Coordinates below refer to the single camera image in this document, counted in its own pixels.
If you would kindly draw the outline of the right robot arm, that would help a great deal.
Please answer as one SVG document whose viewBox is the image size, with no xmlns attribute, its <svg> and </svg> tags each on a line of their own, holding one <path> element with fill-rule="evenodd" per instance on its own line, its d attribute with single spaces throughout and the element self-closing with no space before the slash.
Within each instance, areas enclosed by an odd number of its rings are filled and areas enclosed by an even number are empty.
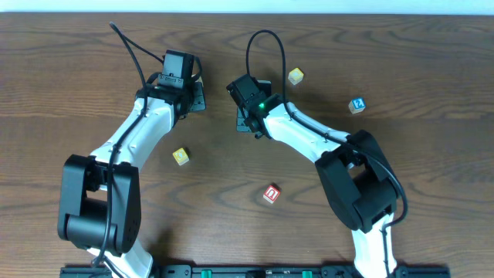
<svg viewBox="0 0 494 278">
<path fill-rule="evenodd" d="M 314 163 L 330 207 L 352 232 L 358 273 L 391 276 L 397 263 L 389 235 L 401 192 L 374 137 L 329 128 L 270 89 L 249 75 L 226 87 L 256 137 L 287 144 Z"/>
</svg>

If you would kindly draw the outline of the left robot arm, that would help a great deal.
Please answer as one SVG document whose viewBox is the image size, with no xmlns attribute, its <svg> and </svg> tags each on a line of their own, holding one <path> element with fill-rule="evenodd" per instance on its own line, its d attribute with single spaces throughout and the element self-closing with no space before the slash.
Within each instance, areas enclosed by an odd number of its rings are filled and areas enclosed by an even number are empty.
<svg viewBox="0 0 494 278">
<path fill-rule="evenodd" d="M 117 131 L 88 156 L 73 154 L 63 165 L 57 233 L 85 249 L 110 277 L 150 277 L 153 256 L 138 239 L 140 170 L 178 119 L 205 109 L 204 87 L 148 83 Z"/>
</svg>

